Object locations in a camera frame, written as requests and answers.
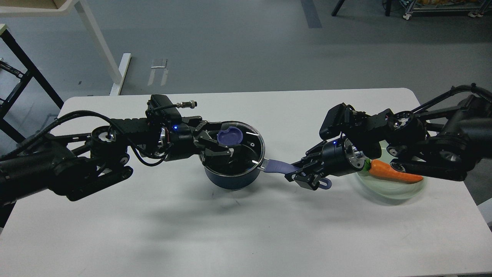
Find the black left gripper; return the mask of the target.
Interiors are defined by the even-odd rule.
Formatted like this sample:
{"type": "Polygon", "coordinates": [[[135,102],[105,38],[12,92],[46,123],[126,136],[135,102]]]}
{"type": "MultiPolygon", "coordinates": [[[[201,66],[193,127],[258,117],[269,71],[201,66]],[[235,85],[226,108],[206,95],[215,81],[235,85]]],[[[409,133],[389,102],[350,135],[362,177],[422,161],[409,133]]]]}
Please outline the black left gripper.
{"type": "Polygon", "coordinates": [[[170,162],[188,159],[199,155],[200,160],[220,158],[229,160],[234,156],[235,149],[221,144],[203,144],[198,140],[217,140],[224,122],[211,122],[202,117],[192,117],[192,125],[186,123],[162,125],[166,138],[164,145],[164,161],[170,162]]]}

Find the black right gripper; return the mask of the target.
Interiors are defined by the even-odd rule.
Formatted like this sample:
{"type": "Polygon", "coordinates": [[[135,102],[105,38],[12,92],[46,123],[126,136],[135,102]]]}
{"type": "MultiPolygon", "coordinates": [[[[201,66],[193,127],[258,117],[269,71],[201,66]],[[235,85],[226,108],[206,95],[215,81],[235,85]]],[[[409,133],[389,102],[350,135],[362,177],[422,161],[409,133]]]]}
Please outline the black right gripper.
{"type": "Polygon", "coordinates": [[[284,176],[300,187],[309,190],[327,190],[327,178],[304,170],[322,170],[324,175],[343,176],[359,172],[364,168],[366,156],[347,138],[316,144],[305,152],[305,156],[294,165],[285,165],[284,176]]]}

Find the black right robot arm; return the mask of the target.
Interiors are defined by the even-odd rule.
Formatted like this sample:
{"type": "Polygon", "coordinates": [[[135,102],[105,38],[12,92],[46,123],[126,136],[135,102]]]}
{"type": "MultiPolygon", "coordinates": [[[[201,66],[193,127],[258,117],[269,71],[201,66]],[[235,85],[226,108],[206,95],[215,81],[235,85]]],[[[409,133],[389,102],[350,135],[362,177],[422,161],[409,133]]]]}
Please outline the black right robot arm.
{"type": "Polygon", "coordinates": [[[317,190],[326,176],[359,172],[364,160],[382,155],[381,141],[398,173],[463,181],[491,158],[491,93],[460,85],[411,111],[375,115],[341,103],[327,112],[319,136],[321,142],[286,172],[288,181],[317,190]]]}

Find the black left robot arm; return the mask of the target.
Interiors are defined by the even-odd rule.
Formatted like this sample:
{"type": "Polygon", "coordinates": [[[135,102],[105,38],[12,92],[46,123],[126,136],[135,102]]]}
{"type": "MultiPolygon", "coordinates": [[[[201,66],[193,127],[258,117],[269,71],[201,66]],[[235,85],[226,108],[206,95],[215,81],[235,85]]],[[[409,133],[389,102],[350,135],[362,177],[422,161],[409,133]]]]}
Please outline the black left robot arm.
{"type": "Polygon", "coordinates": [[[60,117],[37,135],[1,157],[1,228],[18,200],[46,189],[76,201],[106,189],[133,174],[132,149],[148,167],[201,155],[203,165],[227,164],[239,144],[213,138],[222,122],[200,116],[181,117],[175,108],[150,108],[144,118],[111,119],[79,110],[60,117]],[[62,123],[97,117],[108,123],[91,133],[55,136],[62,123]]]}

